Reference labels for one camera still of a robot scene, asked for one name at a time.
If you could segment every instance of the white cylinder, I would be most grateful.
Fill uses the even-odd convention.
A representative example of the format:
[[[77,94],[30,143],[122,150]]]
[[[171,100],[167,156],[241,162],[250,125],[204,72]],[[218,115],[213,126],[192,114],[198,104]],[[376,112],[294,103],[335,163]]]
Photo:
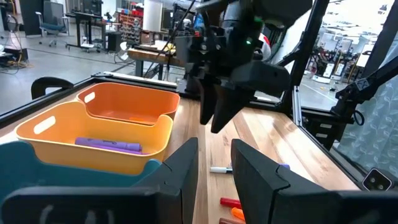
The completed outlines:
[[[163,3],[158,1],[144,0],[144,21],[142,29],[152,32],[160,32],[162,24]]]

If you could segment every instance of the office chair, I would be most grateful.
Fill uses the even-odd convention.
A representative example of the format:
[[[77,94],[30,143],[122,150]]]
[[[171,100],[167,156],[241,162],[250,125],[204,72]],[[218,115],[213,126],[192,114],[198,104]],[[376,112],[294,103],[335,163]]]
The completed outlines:
[[[44,31],[47,31],[49,34],[54,34],[55,38],[50,41],[49,46],[57,45],[57,37],[59,33],[68,31],[69,32],[69,23],[68,17],[65,17],[63,14],[63,5],[60,3],[45,1],[44,2],[44,10],[43,14],[41,12],[36,12],[39,17],[39,26],[42,30],[42,36],[44,36]],[[67,42],[64,40],[59,40],[65,43],[65,47],[67,47]]]

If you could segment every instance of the wooden table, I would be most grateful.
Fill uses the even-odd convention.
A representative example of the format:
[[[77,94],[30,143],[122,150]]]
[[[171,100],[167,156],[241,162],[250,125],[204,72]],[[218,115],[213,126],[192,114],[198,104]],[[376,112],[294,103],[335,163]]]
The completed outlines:
[[[146,50],[129,49],[128,56],[136,61],[136,76],[142,77],[144,75],[144,61],[154,62],[159,64],[159,80],[161,80],[163,65],[167,64],[169,58],[165,54],[160,54],[157,58],[157,53]],[[184,63],[179,59],[172,57],[170,65],[184,67]]]
[[[49,107],[74,97],[70,95]],[[233,176],[209,173],[209,169],[211,166],[229,166],[231,140],[235,138],[242,139],[276,162],[289,164],[292,171],[326,189],[358,189],[284,114],[244,108],[218,134],[210,132],[211,122],[201,125],[199,115],[198,101],[181,98],[165,156],[165,159],[169,157],[191,137],[198,137],[199,175],[194,223],[218,223],[220,217],[234,220],[230,209],[220,206],[220,197],[238,198]],[[13,129],[25,119],[0,129],[0,143],[16,140]]]

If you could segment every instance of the lab floor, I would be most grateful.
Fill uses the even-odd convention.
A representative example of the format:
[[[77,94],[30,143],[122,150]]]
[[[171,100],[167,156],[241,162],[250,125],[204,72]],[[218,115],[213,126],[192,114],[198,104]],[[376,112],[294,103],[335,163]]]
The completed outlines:
[[[76,32],[71,24],[71,36],[59,37],[59,40],[68,43],[76,43]],[[0,33],[4,39],[0,44],[19,46],[15,35],[9,37],[8,32]],[[92,50],[90,53],[84,50],[71,47],[65,48],[65,44],[58,42],[56,47],[49,47],[49,42],[53,37],[25,37],[21,32],[22,47],[28,49],[29,67],[20,69],[16,74],[10,75],[0,73],[0,114],[15,109],[31,101],[30,86],[32,82],[40,77],[59,77],[72,83],[79,82],[88,78],[91,74],[104,71],[112,71],[124,65],[124,63],[114,62],[114,54],[105,52],[96,53]],[[150,66],[149,62],[144,63],[144,71]],[[133,75],[135,71],[134,64],[118,70],[119,73]],[[8,73],[14,73],[16,70],[9,70]],[[183,70],[172,68],[170,70],[169,81],[176,82],[183,77]],[[300,86],[302,106],[320,108],[329,110],[336,105],[337,100],[335,92],[329,92],[330,85],[312,81],[309,76],[304,76]],[[278,100],[264,94],[258,94],[268,100]]]

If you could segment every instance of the orange bin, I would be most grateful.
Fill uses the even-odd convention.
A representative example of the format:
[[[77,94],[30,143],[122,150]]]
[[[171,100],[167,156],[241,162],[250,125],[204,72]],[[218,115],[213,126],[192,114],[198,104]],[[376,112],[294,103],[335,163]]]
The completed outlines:
[[[100,83],[79,93],[89,115],[153,125],[160,115],[174,119],[180,96],[162,90],[117,83]]]
[[[17,137],[29,141],[36,156],[51,164],[140,174],[149,159],[163,161],[173,121],[160,115],[153,126],[93,118],[83,103],[62,103],[21,123]],[[139,143],[147,155],[75,145],[77,137]]]

